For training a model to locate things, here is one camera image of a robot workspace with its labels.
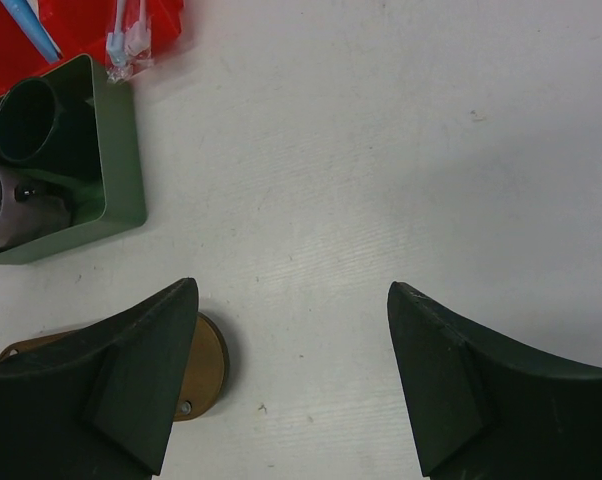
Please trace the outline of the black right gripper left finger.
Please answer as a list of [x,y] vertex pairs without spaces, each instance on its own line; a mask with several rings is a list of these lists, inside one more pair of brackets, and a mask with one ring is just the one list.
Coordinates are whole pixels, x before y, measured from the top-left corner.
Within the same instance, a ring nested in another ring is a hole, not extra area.
[[0,479],[160,474],[198,312],[183,278],[0,362]]

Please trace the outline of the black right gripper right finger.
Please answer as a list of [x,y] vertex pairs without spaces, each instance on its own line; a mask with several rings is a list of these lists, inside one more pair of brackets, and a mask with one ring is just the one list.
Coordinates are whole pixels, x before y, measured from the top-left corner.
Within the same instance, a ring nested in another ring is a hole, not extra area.
[[428,479],[602,479],[602,368],[500,334],[395,282],[393,350]]

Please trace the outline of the lilac enamel mug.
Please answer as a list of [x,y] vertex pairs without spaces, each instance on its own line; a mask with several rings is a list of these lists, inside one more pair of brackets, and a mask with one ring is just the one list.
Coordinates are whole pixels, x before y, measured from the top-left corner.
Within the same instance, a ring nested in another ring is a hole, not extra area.
[[71,221],[63,187],[0,166],[0,250],[65,229]]

